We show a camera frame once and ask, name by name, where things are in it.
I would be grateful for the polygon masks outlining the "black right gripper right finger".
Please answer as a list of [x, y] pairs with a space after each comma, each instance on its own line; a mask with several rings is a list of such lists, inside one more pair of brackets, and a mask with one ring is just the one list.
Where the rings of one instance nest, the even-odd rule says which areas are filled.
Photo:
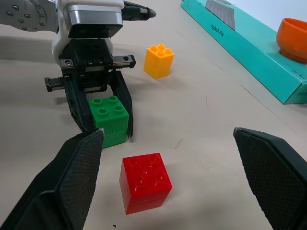
[[274, 230], [307, 228], [307, 162], [282, 138], [236, 127], [249, 187]]

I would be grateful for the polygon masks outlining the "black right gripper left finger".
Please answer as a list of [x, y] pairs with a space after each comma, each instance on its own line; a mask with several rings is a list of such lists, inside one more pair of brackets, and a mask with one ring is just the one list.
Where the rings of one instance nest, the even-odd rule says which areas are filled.
[[103, 129], [68, 139], [33, 179], [2, 230], [81, 230], [96, 188]]

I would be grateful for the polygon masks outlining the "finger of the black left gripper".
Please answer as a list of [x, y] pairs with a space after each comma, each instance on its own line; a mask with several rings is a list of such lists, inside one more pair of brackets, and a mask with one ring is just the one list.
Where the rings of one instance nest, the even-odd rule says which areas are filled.
[[64, 77], [64, 90], [71, 116], [82, 132], [95, 129], [92, 112], [85, 92], [73, 77]]
[[129, 138], [133, 136], [133, 107], [132, 98], [127, 88], [126, 82], [123, 78], [121, 71], [113, 70], [110, 73], [110, 82], [108, 85], [115, 96], [118, 97], [127, 113], [129, 114], [127, 135]]

